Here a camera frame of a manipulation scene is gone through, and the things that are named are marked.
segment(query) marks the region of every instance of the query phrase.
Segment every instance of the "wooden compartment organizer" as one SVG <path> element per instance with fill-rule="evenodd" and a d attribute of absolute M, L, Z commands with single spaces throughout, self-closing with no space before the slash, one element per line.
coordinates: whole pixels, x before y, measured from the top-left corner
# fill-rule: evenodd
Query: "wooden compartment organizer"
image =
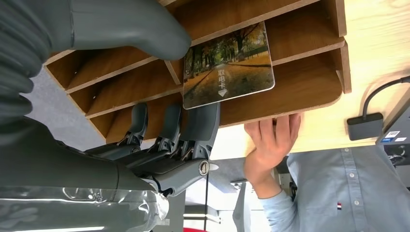
<path fill-rule="evenodd" d="M 351 92 L 343 0 L 159 2 L 192 45 L 265 21 L 276 85 L 222 102 L 221 127 L 325 107 Z M 158 136 L 166 107 L 182 103 L 183 66 L 183 60 L 163 61 L 133 47 L 64 51 L 45 64 L 107 143 L 122 139 L 138 102 L 148 104 L 145 139 Z"/>

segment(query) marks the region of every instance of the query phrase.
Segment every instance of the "light blue shirt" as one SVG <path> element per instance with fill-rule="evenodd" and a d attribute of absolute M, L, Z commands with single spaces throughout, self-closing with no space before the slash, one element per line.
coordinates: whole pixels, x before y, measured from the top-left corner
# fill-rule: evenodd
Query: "light blue shirt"
<path fill-rule="evenodd" d="M 381 147 L 292 153 L 287 163 L 295 201 L 284 191 L 260 199 L 273 232 L 410 232 L 410 192 Z"/>

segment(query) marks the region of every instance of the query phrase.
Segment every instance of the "cord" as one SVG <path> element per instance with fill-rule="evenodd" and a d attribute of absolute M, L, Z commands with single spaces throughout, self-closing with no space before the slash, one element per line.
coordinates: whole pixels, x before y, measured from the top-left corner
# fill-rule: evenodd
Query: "cord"
<path fill-rule="evenodd" d="M 365 103 L 363 104 L 363 120 L 366 120 L 366 117 L 367 117 L 367 107 L 369 106 L 370 100 L 371 100 L 377 93 L 379 93 L 380 91 L 382 91 L 383 89 L 385 89 L 385 88 L 387 88 L 387 87 L 390 87 L 390 86 L 392 86 L 392 85 L 395 85 L 395 84 L 400 84 L 400 83 L 410 83 L 410 76 L 406 76 L 406 77 L 403 77 L 403 78 L 400 78 L 400 79 L 397 79 L 397 80 L 388 82 L 388 83 L 386 83 L 386 84 L 380 86 L 380 87 L 377 88 L 376 90 L 374 90 L 374 91 L 366 98 L 366 101 L 365 101 Z"/>

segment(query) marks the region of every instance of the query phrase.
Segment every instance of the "man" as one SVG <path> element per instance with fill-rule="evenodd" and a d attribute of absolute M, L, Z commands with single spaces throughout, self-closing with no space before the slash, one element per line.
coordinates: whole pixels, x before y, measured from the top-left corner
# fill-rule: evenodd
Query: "man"
<path fill-rule="evenodd" d="M 291 198 L 271 175 L 296 141 L 301 117 L 248 123 L 255 150 L 244 172 L 274 232 L 409 232 L 410 192 L 377 146 L 289 154 Z"/>

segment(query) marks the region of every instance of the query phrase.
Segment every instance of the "desk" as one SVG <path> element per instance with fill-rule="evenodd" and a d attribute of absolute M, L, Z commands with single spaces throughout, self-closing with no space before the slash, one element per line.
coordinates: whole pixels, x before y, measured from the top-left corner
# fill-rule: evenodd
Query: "desk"
<path fill-rule="evenodd" d="M 352 93 L 305 112 L 292 152 L 373 145 L 376 138 L 350 141 L 346 119 L 361 115 L 366 96 L 378 86 L 410 75 L 410 1 L 346 0 L 345 9 Z M 386 125 L 408 98 L 410 84 L 389 87 L 372 99 L 368 112 L 381 112 Z M 222 128 L 211 160 L 244 157 L 253 148 L 243 125 Z"/>

